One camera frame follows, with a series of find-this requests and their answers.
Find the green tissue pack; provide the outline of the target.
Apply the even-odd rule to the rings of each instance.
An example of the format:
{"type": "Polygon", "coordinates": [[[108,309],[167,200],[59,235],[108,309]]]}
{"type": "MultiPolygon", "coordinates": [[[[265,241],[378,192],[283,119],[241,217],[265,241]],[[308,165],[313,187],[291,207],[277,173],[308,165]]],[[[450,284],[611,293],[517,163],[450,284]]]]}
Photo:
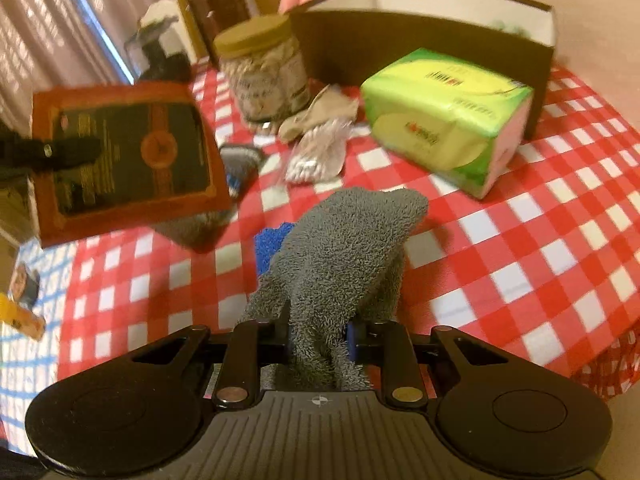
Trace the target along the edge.
{"type": "Polygon", "coordinates": [[[520,146],[534,90],[485,67],[418,49],[360,87],[383,148],[481,200],[520,146]]]}

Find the beige sock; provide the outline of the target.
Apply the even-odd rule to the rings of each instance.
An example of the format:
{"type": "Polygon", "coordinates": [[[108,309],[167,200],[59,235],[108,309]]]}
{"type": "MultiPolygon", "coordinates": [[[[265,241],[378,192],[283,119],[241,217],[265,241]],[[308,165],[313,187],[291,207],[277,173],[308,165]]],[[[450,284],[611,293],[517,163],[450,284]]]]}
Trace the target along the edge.
{"type": "Polygon", "coordinates": [[[286,118],[278,130],[278,139],[291,143],[314,127],[332,119],[345,118],[355,120],[359,102],[350,98],[337,86],[325,86],[311,101],[306,110],[286,118]]]}

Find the red white checkered tablecloth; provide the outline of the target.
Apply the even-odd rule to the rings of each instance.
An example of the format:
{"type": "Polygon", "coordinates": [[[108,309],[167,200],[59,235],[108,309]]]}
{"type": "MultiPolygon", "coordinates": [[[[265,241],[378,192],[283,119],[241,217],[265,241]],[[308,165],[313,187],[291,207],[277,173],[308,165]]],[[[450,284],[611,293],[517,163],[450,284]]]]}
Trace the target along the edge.
{"type": "Polygon", "coordinates": [[[414,188],[430,203],[408,239],[398,314],[415,333],[456,326],[610,398],[639,378],[639,136],[568,70],[552,70],[534,140],[484,200],[380,148],[348,144],[334,181],[285,188],[267,160],[212,248],[149,229],[77,245],[58,376],[191,324],[230,330],[256,287],[254,238],[345,186],[414,188]]]}

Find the brown cardboard box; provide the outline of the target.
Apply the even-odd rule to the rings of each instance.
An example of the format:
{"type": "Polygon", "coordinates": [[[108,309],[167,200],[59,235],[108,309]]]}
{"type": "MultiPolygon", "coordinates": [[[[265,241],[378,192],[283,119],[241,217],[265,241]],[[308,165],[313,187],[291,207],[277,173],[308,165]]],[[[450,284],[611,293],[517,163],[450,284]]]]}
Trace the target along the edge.
{"type": "Polygon", "coordinates": [[[552,6],[535,0],[311,0],[288,14],[309,76],[359,86],[424,48],[475,63],[534,90],[535,134],[556,46],[552,6]]]}

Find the cashew jar gold lid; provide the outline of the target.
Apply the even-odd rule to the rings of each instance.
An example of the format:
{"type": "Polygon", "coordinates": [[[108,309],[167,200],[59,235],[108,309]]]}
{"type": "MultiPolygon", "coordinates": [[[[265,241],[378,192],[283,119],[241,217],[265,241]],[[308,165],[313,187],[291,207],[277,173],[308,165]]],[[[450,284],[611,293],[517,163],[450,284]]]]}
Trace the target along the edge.
{"type": "Polygon", "coordinates": [[[280,122],[308,104],[308,76],[287,15],[262,15],[234,25],[216,36],[214,47],[247,122],[280,122]]]}

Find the white wooden chair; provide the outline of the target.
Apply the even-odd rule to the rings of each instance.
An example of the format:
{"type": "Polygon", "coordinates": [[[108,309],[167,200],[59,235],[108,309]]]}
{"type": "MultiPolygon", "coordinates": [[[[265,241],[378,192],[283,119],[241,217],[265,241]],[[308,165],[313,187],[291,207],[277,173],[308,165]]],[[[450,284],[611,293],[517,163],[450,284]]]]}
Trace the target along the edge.
{"type": "Polygon", "coordinates": [[[209,58],[219,66],[215,38],[224,30],[247,21],[250,12],[245,0],[157,0],[139,18],[140,26],[176,18],[171,29],[186,50],[192,64],[209,58]]]}

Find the pink curtain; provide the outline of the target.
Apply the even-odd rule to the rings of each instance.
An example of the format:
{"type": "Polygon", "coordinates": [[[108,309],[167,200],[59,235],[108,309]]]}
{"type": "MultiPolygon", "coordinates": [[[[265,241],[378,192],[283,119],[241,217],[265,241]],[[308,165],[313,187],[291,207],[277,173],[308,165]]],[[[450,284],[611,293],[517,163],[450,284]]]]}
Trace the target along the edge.
{"type": "Polygon", "coordinates": [[[29,133],[32,95],[134,81],[124,42],[151,0],[1,0],[1,119],[29,133]]]}

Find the grey towel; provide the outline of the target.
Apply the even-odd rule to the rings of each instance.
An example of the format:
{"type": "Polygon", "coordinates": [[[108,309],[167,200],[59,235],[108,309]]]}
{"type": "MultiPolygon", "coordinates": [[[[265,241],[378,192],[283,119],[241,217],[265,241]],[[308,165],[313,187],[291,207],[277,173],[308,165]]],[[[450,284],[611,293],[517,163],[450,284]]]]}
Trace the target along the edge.
{"type": "Polygon", "coordinates": [[[274,320],[290,310],[290,360],[262,370],[264,388],[370,388],[367,373],[349,357],[346,327],[356,316],[370,322],[394,318],[404,245],[427,208],[427,198],[410,188],[340,188],[296,222],[243,314],[244,320],[274,320]]]}

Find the cotton swab bag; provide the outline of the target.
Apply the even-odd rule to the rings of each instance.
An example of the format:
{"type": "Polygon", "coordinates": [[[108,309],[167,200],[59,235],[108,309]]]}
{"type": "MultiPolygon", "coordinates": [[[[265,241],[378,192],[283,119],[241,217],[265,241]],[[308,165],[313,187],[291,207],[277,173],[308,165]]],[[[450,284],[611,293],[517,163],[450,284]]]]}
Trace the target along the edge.
{"type": "Polygon", "coordinates": [[[304,133],[284,167],[286,184],[316,184],[337,177],[346,159],[352,121],[335,118],[304,133]]]}

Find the striped knit sock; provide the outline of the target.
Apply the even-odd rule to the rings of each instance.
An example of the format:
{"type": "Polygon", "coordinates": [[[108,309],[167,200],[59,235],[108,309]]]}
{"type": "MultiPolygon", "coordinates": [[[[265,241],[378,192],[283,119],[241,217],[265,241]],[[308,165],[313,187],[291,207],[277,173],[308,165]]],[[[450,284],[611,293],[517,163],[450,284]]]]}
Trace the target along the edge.
{"type": "Polygon", "coordinates": [[[252,185],[267,156],[253,144],[224,144],[220,149],[229,194],[238,200],[252,185]]]}

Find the glass jar dark lid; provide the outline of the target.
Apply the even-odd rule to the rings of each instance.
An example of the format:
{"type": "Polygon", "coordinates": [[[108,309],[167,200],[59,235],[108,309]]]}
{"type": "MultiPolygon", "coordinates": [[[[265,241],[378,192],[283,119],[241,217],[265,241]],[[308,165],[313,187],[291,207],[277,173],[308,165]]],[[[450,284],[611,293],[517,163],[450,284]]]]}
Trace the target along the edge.
{"type": "Polygon", "coordinates": [[[125,42],[127,60],[136,81],[162,80],[187,84],[192,79],[190,58],[176,32],[176,16],[141,26],[125,42]]]}

